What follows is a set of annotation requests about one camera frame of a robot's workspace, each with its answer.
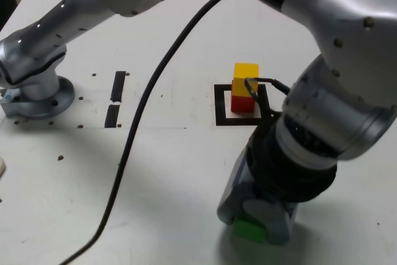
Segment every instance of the red block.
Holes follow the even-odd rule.
[[[255,100],[250,96],[231,96],[231,111],[233,113],[253,113]]]

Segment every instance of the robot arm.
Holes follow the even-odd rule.
[[[45,119],[66,110],[74,89],[55,68],[66,44],[114,14],[132,17],[163,0],[62,0],[38,22],[0,41],[1,102],[8,117]]]
[[[66,44],[114,14],[132,17],[161,1],[63,0],[1,41],[6,115],[43,119],[66,110],[73,85],[55,73]],[[260,1],[307,27],[321,54],[295,83],[281,117],[253,133],[218,215],[231,223],[244,209],[268,225],[273,243],[283,243],[297,203],[329,187],[337,161],[363,154],[397,115],[397,6],[396,0]]]

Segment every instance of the white table surface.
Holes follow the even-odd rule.
[[[0,38],[59,1],[22,0]],[[206,1],[167,0],[132,19],[115,16],[71,42],[58,74],[84,100],[53,126],[14,125],[1,112],[1,265],[58,264],[93,235],[143,89]],[[233,238],[216,216],[254,127],[215,126],[213,84],[230,83],[234,63],[245,61],[291,85],[317,54],[306,29],[259,1],[224,0],[214,8],[155,87],[107,228],[74,264],[396,264],[396,125],[361,158],[340,163],[334,184],[299,206],[287,246]],[[131,73],[118,118],[123,127],[104,128],[116,71]],[[281,101],[271,92],[275,108]]]

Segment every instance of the yellow block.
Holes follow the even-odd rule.
[[[259,66],[253,63],[236,63],[234,67],[232,96],[250,97],[244,85],[245,78],[256,78],[259,76]],[[250,82],[252,89],[257,92],[258,82]]]

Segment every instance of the black square marking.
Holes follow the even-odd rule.
[[[214,84],[215,125],[259,125],[263,118],[271,116],[272,112],[267,98],[266,86],[258,85],[258,98],[261,108],[261,118],[227,118],[225,110],[225,91],[231,91],[231,84]]]

